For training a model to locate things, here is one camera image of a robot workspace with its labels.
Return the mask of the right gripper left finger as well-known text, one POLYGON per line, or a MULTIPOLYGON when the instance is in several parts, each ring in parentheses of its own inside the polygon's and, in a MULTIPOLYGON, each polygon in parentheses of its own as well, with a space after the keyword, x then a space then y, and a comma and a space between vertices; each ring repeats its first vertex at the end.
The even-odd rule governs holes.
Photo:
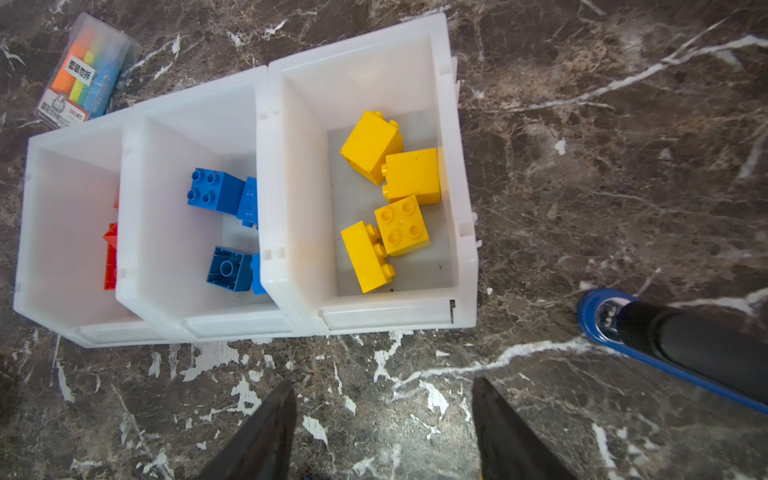
POLYGON ((287 479, 297 402, 282 381, 196 479, 287 479))

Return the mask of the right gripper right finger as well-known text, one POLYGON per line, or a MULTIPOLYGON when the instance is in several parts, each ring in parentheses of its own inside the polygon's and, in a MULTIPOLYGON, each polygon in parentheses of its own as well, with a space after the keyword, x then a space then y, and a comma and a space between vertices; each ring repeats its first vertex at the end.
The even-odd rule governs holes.
POLYGON ((472 413, 482 479, 576 479, 482 376, 473 382, 472 413))

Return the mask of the blue lego brick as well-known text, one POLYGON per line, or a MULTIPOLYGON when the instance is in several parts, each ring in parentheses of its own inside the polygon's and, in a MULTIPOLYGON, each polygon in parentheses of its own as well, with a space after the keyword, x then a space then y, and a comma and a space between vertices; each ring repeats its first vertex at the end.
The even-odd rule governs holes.
POLYGON ((228 173, 196 168, 187 192, 187 204, 207 210, 236 215, 246 183, 228 173))
POLYGON ((254 177, 248 177, 245 181, 236 218, 245 227, 258 227, 257 179, 254 177))
POLYGON ((250 268, 252 272, 251 291, 254 295, 266 294, 266 289, 261 283, 261 263, 259 254, 253 254, 251 256, 250 268))
POLYGON ((249 253, 217 246, 206 282, 232 292, 248 291, 253 282, 252 259, 249 253))

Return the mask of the yellow lego brick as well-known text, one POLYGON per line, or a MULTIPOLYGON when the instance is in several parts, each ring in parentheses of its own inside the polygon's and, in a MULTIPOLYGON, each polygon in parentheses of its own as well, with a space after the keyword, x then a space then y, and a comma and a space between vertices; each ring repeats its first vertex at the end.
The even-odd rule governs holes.
POLYGON ((384 249, 389 256, 400 257, 430 245, 415 195, 380 207, 374 214, 384 249))
POLYGON ((393 281, 395 270, 386 261, 388 254, 376 227, 359 221, 342 230, 341 236, 363 293, 393 281))
POLYGON ((441 201, 436 148, 387 155, 381 172, 385 180, 382 193, 390 203, 412 195, 419 205, 441 201))
POLYGON ((342 157, 363 177, 380 185, 386 156, 403 151, 399 124, 379 111, 365 111, 340 150, 342 157))

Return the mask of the long red lego brick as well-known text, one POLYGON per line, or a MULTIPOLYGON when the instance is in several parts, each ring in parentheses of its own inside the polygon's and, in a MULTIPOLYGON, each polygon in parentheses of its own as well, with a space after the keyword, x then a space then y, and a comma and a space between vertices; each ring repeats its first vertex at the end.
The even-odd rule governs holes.
POLYGON ((118 224, 111 223, 109 230, 103 235, 107 242, 107 259, 105 266, 104 289, 114 290, 117 284, 117 240, 118 224))

